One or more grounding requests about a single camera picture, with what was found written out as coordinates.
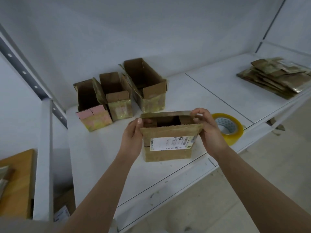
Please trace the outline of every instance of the open cardboard box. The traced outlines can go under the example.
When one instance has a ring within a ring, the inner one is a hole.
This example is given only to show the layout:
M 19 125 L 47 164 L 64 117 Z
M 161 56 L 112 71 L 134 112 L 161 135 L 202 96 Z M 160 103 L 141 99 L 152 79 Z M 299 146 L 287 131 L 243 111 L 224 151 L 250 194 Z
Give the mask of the open cardboard box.
M 124 61 L 124 69 L 134 89 L 133 97 L 143 113 L 163 110 L 167 91 L 166 79 L 142 58 Z
M 113 121 L 133 117 L 131 94 L 132 89 L 127 80 L 118 72 L 99 75 L 100 84 L 107 98 Z
M 107 99 L 95 78 L 75 83 L 73 86 L 78 93 L 76 114 L 89 132 L 112 124 L 106 107 Z
M 141 114 L 141 118 L 151 120 L 141 128 L 146 162 L 191 158 L 203 125 L 194 123 L 190 111 Z

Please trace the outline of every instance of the yellow tape roll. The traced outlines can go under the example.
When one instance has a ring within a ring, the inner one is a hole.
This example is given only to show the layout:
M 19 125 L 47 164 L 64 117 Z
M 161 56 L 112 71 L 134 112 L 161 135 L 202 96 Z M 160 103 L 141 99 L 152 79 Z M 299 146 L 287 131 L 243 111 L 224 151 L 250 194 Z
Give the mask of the yellow tape roll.
M 233 145 L 243 135 L 243 126 L 236 118 L 222 113 L 212 114 L 212 116 L 228 145 Z

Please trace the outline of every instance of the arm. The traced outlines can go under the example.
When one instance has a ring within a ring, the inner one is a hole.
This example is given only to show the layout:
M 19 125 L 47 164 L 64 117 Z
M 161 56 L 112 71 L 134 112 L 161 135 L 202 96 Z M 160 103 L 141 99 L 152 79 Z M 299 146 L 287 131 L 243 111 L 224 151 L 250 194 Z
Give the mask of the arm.
M 311 232 L 311 215 L 227 145 L 208 110 L 198 108 L 192 115 L 203 124 L 200 136 L 206 151 L 216 159 L 260 232 Z
M 142 125 L 142 119 L 129 123 L 115 160 L 68 219 L 61 233 L 109 231 L 126 177 L 142 149 Z

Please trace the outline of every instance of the hand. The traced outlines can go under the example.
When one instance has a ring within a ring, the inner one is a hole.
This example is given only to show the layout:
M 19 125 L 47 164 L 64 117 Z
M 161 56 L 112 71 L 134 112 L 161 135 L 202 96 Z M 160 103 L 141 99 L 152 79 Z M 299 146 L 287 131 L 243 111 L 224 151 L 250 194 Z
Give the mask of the hand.
M 137 118 L 128 124 L 122 135 L 118 157 L 129 158 L 133 162 L 137 159 L 142 149 L 142 133 L 140 132 L 142 126 L 141 118 Z
M 210 156 L 216 158 L 220 153 L 229 148 L 221 135 L 217 123 L 207 109 L 196 108 L 192 110 L 191 115 L 194 117 L 193 121 L 195 123 L 203 124 L 203 130 L 200 132 L 200 137 Z

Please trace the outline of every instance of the floor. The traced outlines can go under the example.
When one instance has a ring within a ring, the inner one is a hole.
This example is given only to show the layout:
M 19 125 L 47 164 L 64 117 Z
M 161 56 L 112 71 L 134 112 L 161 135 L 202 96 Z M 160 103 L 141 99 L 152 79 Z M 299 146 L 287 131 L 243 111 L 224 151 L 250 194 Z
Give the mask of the floor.
M 311 214 L 311 100 L 240 155 L 267 180 Z M 129 230 L 259 232 L 220 169 L 178 195 Z

